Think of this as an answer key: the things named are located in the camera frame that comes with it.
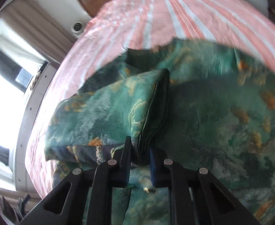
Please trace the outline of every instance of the pink and white striped sheet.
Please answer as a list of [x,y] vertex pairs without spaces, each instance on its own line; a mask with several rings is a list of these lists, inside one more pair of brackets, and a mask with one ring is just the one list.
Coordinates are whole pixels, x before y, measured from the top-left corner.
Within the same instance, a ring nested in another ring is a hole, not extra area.
[[239,48],[275,71],[275,25],[244,0],[112,0],[75,43],[41,104],[25,165],[41,197],[52,190],[56,162],[45,161],[44,139],[57,104],[127,48],[150,49],[174,37]]

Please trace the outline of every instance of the green floral blanket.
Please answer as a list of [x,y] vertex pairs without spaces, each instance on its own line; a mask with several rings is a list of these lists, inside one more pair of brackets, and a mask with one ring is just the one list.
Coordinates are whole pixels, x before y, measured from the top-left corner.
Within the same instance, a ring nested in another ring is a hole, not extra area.
[[208,168],[261,224],[275,220],[275,75],[255,58],[202,40],[128,50],[58,105],[45,147],[59,160],[54,185],[110,159],[126,136],[135,168],[114,189],[112,224],[169,222],[167,189],[145,166],[150,145]]

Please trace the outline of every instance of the curtain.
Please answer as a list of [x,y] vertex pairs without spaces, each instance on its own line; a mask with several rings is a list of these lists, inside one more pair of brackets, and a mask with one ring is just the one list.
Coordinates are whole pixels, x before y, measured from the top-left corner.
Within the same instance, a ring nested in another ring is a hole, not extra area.
[[50,63],[60,64],[76,40],[34,0],[14,0],[0,16]]
[[0,50],[31,75],[35,75],[45,61],[4,36],[0,36]]
[[0,204],[3,196],[12,207],[17,208],[18,198],[23,198],[25,194],[29,194],[31,196],[31,199],[25,205],[26,212],[29,212],[41,200],[40,196],[37,193],[24,193],[20,191],[13,191],[0,188]]

